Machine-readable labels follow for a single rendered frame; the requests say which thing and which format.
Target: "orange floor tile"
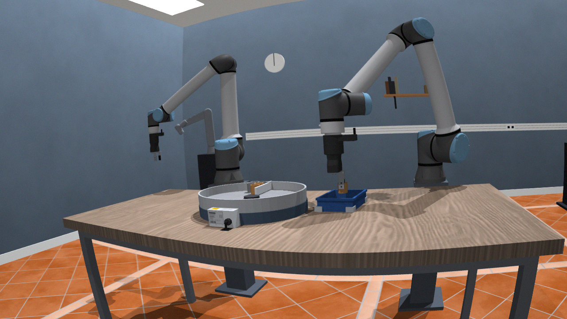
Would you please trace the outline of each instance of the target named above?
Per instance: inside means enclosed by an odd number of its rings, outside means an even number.
[[[567,213],[555,205],[562,194],[511,198],[567,237]],[[214,291],[225,281],[222,271],[190,266],[197,301],[187,304],[175,260],[103,243],[94,247],[103,286],[114,287],[106,297],[116,319],[459,318],[466,282],[466,276],[437,279],[444,310],[398,313],[400,290],[409,288],[410,280],[305,280],[292,279],[293,275],[283,279],[260,273],[256,278],[268,284],[246,298]],[[542,256],[539,262],[529,319],[567,319],[567,250]],[[508,317],[517,272],[507,271],[489,270],[477,276],[471,318]],[[363,315],[363,309],[370,311]],[[0,265],[0,319],[44,317],[99,318],[79,241]]]

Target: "ceiling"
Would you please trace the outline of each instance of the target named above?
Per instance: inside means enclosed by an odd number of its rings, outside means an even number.
[[[176,15],[168,15],[128,0],[99,1],[134,11],[139,14],[147,15],[161,21],[169,22],[179,27],[187,27],[199,22],[220,18],[225,15],[304,0],[199,0],[199,2],[204,4],[203,6],[181,12]]]

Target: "table leg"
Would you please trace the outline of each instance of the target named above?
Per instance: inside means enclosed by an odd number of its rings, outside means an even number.
[[[193,290],[193,282],[191,281],[191,272],[189,271],[189,261],[178,259],[179,270],[181,271],[181,278],[183,280],[183,288],[185,289],[185,299],[187,303],[194,303],[197,299],[195,298],[195,290]]]
[[[256,280],[254,270],[244,270],[225,267],[226,282],[215,289],[229,295],[243,296],[252,298],[265,286],[267,280]]]
[[[528,317],[534,294],[535,277],[538,273],[538,260],[537,256],[530,257],[525,264],[518,267],[510,319],[527,319]]]
[[[441,287],[435,287],[437,273],[413,274],[412,288],[402,289],[398,311],[443,310]]]
[[[476,269],[469,270],[467,274],[467,285],[464,289],[463,307],[460,319],[469,319],[472,307],[472,295],[475,293]]]
[[[95,249],[92,247],[92,239],[87,238],[79,232],[81,249],[83,250],[84,265],[87,267],[88,280],[91,283],[92,295],[95,298],[96,308],[100,319],[112,319],[103,283],[100,280],[99,267],[96,264]]]

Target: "metal table frame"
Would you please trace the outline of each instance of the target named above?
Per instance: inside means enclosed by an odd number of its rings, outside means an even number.
[[[253,272],[280,272],[284,274],[303,274],[303,275],[335,275],[335,276],[368,276],[368,275],[412,275],[412,288],[405,290],[405,303],[403,302],[403,294],[400,295],[400,311],[417,310],[439,310],[435,307],[435,295],[441,295],[441,288],[435,287],[438,272],[446,271],[462,271],[467,270],[467,284],[461,309],[460,319],[468,319],[471,313],[472,297],[475,290],[476,274],[478,269],[498,268],[519,266],[518,276],[516,278],[516,287],[514,290],[514,298],[510,310],[509,319],[527,319],[530,311],[530,304],[534,292],[535,278],[538,271],[539,257],[525,257],[514,259],[502,259],[497,261],[481,261],[468,263],[454,263],[445,265],[427,265],[427,266],[409,266],[409,267],[388,267],[388,268],[307,268],[307,267],[287,267],[261,265],[243,262],[224,261],[220,259],[205,258],[192,256],[187,254],[175,253],[163,249],[146,247],[137,244],[131,244],[124,241],[104,238],[101,236],[88,234],[79,231],[79,239],[83,250],[84,263],[87,268],[88,279],[91,283],[92,294],[94,296],[96,307],[101,319],[112,319],[104,287],[99,274],[96,263],[95,251],[92,246],[92,240],[98,240],[109,244],[127,247],[134,250],[145,251],[147,253],[176,258],[179,260],[179,269],[181,278],[183,279],[183,287],[185,289],[185,298],[188,303],[196,301],[193,283],[191,281],[191,273],[189,271],[189,261],[204,263],[207,265],[217,265],[225,268],[226,284],[228,287],[238,287],[241,285],[256,285],[263,287],[262,282],[265,280],[254,280]]]

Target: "blue tray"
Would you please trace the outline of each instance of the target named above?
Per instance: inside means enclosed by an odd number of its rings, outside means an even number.
[[[346,194],[339,194],[338,190],[327,192],[315,200],[324,212],[345,212],[345,207],[356,206],[358,209],[366,199],[367,190],[349,190]]]

